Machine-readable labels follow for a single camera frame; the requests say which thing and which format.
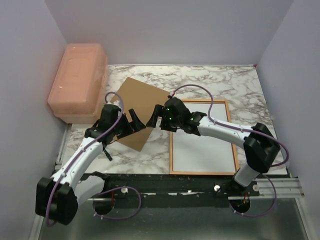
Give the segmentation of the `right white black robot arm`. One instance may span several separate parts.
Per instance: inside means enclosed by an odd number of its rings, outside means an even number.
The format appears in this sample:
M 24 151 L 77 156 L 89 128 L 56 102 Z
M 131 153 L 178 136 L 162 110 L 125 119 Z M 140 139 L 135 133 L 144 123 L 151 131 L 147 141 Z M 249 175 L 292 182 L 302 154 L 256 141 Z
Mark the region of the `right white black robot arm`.
M 230 191 L 236 196 L 247 192 L 256 177 L 269 171 L 281 149 L 278 140 L 262 123 L 243 126 L 219 121 L 209 113 L 191 112 L 176 97 L 169 98 L 164 105 L 155 105 L 146 126 L 155 128 L 158 118 L 161 118 L 161 130 L 183 130 L 187 134 L 216 138 L 242 148 L 246 164 L 234 174 L 229 184 Z

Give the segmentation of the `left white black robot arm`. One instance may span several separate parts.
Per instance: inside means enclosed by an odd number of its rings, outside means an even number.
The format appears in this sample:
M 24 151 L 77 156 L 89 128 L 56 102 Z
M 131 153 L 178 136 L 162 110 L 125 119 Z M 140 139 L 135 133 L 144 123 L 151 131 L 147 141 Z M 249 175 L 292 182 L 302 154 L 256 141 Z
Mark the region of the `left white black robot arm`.
M 110 176 L 85 171 L 114 138 L 118 140 L 146 128 L 129 110 L 131 121 L 117 105 L 106 104 L 100 118 L 87 128 L 84 138 L 71 159 L 50 178 L 43 177 L 36 186 L 35 213 L 47 221 L 68 225 L 79 206 L 93 196 L 107 197 L 114 192 Z

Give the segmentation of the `brown cardboard backing board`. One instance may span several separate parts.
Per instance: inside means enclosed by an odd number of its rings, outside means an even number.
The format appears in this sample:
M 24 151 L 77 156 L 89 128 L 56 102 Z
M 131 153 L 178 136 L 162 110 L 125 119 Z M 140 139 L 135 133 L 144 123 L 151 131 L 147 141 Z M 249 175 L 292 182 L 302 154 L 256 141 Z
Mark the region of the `brown cardboard backing board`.
M 168 91 L 131 77 L 126 78 L 117 93 L 123 99 L 124 112 L 128 119 L 131 121 L 129 110 L 134 109 L 143 124 L 150 120 L 155 105 L 163 105 L 170 94 Z M 121 138 L 118 142 L 140 152 L 152 131 L 152 128 L 147 127 L 137 133 Z

